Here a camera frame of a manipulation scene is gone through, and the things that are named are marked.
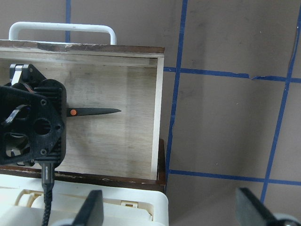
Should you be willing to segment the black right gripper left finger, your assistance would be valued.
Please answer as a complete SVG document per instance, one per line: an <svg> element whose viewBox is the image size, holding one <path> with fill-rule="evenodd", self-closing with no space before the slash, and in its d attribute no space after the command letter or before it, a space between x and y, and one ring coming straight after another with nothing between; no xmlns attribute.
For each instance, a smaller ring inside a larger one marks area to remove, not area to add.
<svg viewBox="0 0 301 226"><path fill-rule="evenodd" d="M53 226L102 226L104 222L102 190L92 190L75 218L65 218Z"/></svg>

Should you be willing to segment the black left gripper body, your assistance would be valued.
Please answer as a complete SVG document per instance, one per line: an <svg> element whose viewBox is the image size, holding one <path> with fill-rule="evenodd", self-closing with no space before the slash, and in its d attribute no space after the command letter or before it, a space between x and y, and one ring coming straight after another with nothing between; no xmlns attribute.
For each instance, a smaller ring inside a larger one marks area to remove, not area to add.
<svg viewBox="0 0 301 226"><path fill-rule="evenodd" d="M0 88L1 165L58 167L66 153L65 86L32 64L12 64L9 73Z"/></svg>

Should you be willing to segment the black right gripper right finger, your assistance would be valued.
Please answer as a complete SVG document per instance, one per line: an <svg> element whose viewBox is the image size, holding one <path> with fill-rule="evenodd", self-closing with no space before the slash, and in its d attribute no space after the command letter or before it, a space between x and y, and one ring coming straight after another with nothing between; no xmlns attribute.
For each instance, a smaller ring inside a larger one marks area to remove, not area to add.
<svg viewBox="0 0 301 226"><path fill-rule="evenodd" d="M299 226L301 222L287 214L273 214L248 189L236 190L236 218L241 226Z"/></svg>

